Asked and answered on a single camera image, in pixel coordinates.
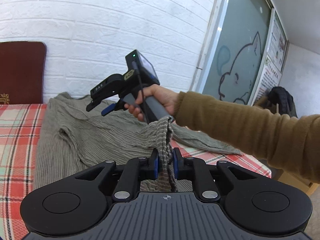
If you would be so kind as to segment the right forearm mustard sleeve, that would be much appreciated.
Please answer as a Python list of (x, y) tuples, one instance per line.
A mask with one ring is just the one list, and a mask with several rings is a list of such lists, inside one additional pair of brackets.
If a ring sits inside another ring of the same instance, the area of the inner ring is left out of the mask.
[(268, 165), (319, 183), (319, 115), (290, 117), (267, 109), (180, 92), (174, 118)]

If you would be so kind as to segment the person's right hand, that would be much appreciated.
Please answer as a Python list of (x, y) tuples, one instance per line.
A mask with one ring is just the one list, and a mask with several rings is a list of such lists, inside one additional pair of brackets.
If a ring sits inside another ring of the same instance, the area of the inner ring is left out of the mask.
[(125, 103), (124, 107), (139, 121), (144, 122), (147, 121), (148, 118), (145, 117), (141, 108), (138, 105), (145, 102), (145, 98), (154, 97), (167, 111), (170, 116), (174, 116), (175, 106), (178, 100), (178, 93), (164, 88), (159, 85), (151, 85), (149, 87), (145, 87), (143, 90), (138, 92), (138, 96), (133, 105)]

